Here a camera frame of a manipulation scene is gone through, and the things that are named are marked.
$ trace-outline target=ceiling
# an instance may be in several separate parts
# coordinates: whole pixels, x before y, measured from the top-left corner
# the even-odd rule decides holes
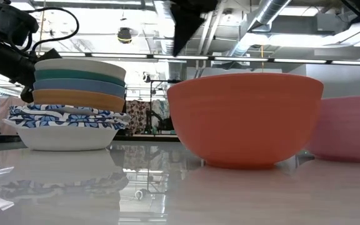
[[[43,6],[59,6],[71,11],[80,22],[80,30],[71,39],[59,42],[42,44],[38,49],[46,52],[55,48],[63,56],[70,56],[68,53],[162,53],[161,41],[164,40],[164,31],[169,31],[173,26],[165,24],[154,10],[152,1],[146,1],[147,10],[137,10],[130,7],[129,3],[139,4],[140,0],[133,1],[111,1],[111,0],[12,0],[12,5],[22,9],[41,8]],[[214,32],[214,39],[207,49],[208,54],[223,53],[229,51],[241,37],[239,26],[247,14],[258,8],[259,0],[223,0],[224,13],[214,13],[211,24],[204,24],[200,27],[194,37],[184,48],[183,54],[196,54],[201,36],[205,26],[209,26],[210,32]],[[292,18],[293,22],[299,23],[304,18],[312,18],[319,11],[322,13],[338,15],[343,20],[345,10],[341,8],[339,0],[293,0],[280,13],[283,18]],[[61,11],[46,11],[32,14],[42,27],[42,33],[37,32],[33,41],[40,39],[56,38],[72,33],[76,24],[74,19]],[[219,17],[217,29],[213,31],[213,23]],[[121,27],[130,27],[133,30],[131,44],[122,44],[117,39],[117,33]],[[279,34],[265,34],[266,42],[260,45],[253,45],[248,49],[247,54],[255,57],[277,57],[277,58],[332,58],[332,59],[359,59],[360,47],[353,45],[360,43],[360,36],[354,36],[355,40],[343,45],[332,47],[332,51],[316,51],[317,46],[312,46],[312,36],[295,35],[293,33],[281,36]],[[117,62],[109,61],[126,69],[126,83],[128,86],[148,88],[149,85],[143,81],[143,74],[152,74],[156,78],[165,78],[165,65],[161,62]],[[9,84],[8,80],[0,75],[0,85]],[[18,94],[19,87],[0,87],[0,93]]]

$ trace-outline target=pink bowl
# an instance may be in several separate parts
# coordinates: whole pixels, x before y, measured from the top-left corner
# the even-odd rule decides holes
[[[360,163],[360,96],[322,100],[307,150],[320,159]]]

